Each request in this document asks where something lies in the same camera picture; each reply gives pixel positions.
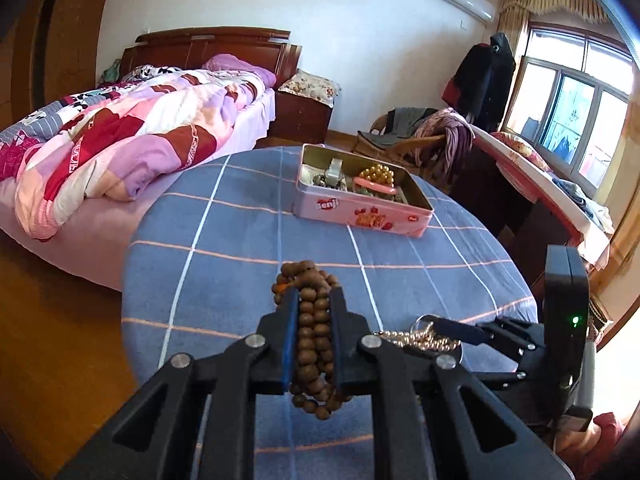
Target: wooden door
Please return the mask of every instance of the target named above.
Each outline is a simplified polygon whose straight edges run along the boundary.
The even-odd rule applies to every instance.
[[[95,87],[104,1],[30,1],[18,19],[14,41],[13,121],[56,99]]]
[[[15,27],[0,41],[0,130],[14,123],[11,114],[11,60]]]
[[[44,101],[95,87],[105,0],[55,0],[44,59]]]

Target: curtain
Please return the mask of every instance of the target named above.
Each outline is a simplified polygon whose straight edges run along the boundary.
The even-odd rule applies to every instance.
[[[513,8],[528,10],[532,14],[547,14],[555,10],[567,10],[589,23],[609,21],[606,11],[596,0],[502,0],[500,12]]]
[[[592,292],[598,293],[615,276],[625,274],[640,242],[640,70],[634,64],[634,85],[625,124],[605,182],[612,181],[605,205],[616,232],[610,242],[608,265],[590,275]]]
[[[509,40],[509,46],[516,61],[516,70],[511,80],[511,89],[509,90],[509,98],[507,99],[507,110],[504,117],[508,117],[511,108],[513,108],[513,89],[516,84],[517,75],[520,71],[520,59],[524,56],[527,48],[527,38],[529,37],[529,17],[530,12],[522,7],[510,7],[500,14],[498,20],[497,32],[504,32]]]
[[[504,32],[514,57],[518,57],[518,51],[527,43],[529,17],[530,12],[522,7],[510,7],[500,14],[498,32]]]

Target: window frame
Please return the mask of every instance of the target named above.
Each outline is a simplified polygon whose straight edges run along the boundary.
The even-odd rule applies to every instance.
[[[515,134],[518,136],[520,135],[517,132],[508,128],[506,125],[511,119],[511,114],[513,113],[514,104],[517,100],[518,94],[520,93],[520,87],[522,86],[522,81],[524,79],[524,74],[527,69],[527,66],[532,64],[536,66],[541,66],[543,68],[549,68],[549,69],[555,70],[556,76],[554,78],[554,82],[549,92],[549,98],[548,98],[548,101],[546,102],[545,111],[542,117],[540,118],[540,122],[538,123],[538,127],[536,128],[536,131],[533,135],[532,140],[529,141],[529,139],[527,139],[527,142],[530,142],[533,145],[534,149],[537,150],[540,153],[540,155],[546,160],[546,162],[549,164],[549,166],[552,168],[555,174],[557,174],[561,178],[564,178],[565,180],[571,180],[572,182],[575,182],[582,188],[582,190],[587,196],[592,198],[597,188],[589,180],[587,180],[584,176],[580,174],[580,166],[582,165],[582,161],[584,159],[587,146],[591,139],[591,134],[593,133],[593,127],[595,126],[596,118],[598,117],[598,112],[600,110],[600,101],[602,99],[602,93],[608,92],[609,94],[613,95],[613,97],[616,97],[621,101],[624,101],[627,105],[629,102],[629,95],[623,92],[622,90],[619,90],[614,86],[608,83],[605,83],[604,81],[601,81],[599,79],[596,79],[593,76],[584,72],[584,69],[586,67],[588,47],[590,42],[596,43],[596,44],[603,45],[609,49],[613,49],[617,53],[621,54],[624,57],[628,57],[629,59],[631,59],[631,56],[628,54],[628,50],[625,51],[622,48],[620,48],[620,46],[617,45],[617,42],[615,40],[609,39],[609,41],[604,41],[601,39],[600,35],[598,34],[595,34],[595,33],[591,34],[589,31],[581,31],[580,29],[574,29],[574,30],[580,30],[581,33],[574,33],[574,30],[569,31],[567,30],[568,28],[571,28],[571,27],[536,26],[536,24],[531,23],[530,30],[529,30],[529,37],[527,38],[527,49],[529,47],[529,41],[530,41],[531,35],[536,30],[543,30],[545,32],[554,32],[557,34],[564,34],[566,36],[580,36],[585,39],[584,54],[582,56],[582,69],[576,70],[574,68],[569,68],[567,66],[559,65],[557,63],[552,63],[550,61],[545,61],[542,59],[537,59],[537,58],[528,57],[528,56],[522,56],[520,60],[520,67],[516,75],[516,81],[513,88],[513,95],[510,99],[507,113],[505,114],[505,117],[504,117],[502,129],[511,134]],[[546,130],[548,124],[550,124],[550,121],[553,117],[553,112],[554,112],[556,103],[558,102],[558,98],[560,96],[560,88],[561,88],[562,80],[565,77],[570,77],[581,83],[587,84],[589,86],[593,86],[593,98],[591,100],[591,107],[587,115],[587,120],[585,122],[584,129],[582,131],[582,135],[580,136],[580,141],[578,142],[578,145],[576,147],[574,158],[571,164],[568,164],[567,162],[565,162],[562,158],[557,156],[552,151],[548,150],[545,146],[543,146],[540,143],[540,139],[542,138],[544,131]]]

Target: black jacket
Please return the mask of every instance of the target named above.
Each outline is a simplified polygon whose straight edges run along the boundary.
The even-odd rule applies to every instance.
[[[491,45],[477,44],[466,54],[443,99],[463,117],[472,115],[479,128],[495,131],[504,116],[515,68],[509,40],[498,32]]]

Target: black device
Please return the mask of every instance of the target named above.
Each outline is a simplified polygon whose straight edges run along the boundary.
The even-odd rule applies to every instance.
[[[545,318],[549,332],[508,317],[477,326],[434,323],[441,335],[507,355],[517,363],[509,373],[474,374],[449,354],[398,348],[348,312],[340,288],[331,291],[334,383],[347,396],[371,396],[376,480],[573,477],[548,443],[564,417],[580,427],[591,420],[591,406],[580,404],[589,398],[581,391],[593,393],[592,364],[580,350],[588,284],[576,258],[574,248],[549,251],[546,301],[556,308]],[[189,478],[208,394],[197,478],[253,478],[255,396],[286,393],[297,322],[298,292],[290,288],[279,311],[222,354],[174,355],[56,480]]]

